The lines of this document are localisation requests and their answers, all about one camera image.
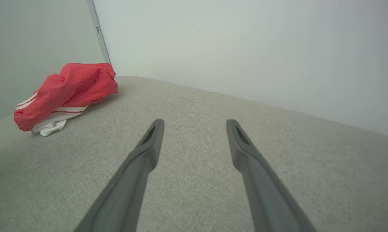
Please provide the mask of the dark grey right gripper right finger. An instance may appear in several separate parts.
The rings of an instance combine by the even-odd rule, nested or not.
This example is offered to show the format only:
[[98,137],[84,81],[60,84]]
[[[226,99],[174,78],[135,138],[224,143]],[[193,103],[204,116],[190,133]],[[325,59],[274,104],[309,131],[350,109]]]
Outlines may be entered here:
[[235,119],[226,121],[231,158],[242,174],[256,232],[314,232],[315,228]]

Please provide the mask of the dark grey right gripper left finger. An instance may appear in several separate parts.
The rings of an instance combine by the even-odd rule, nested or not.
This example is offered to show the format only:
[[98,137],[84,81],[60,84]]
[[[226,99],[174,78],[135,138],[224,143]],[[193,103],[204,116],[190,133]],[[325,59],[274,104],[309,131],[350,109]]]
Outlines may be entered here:
[[156,167],[163,119],[150,125],[81,220],[76,232],[135,232],[148,176]]

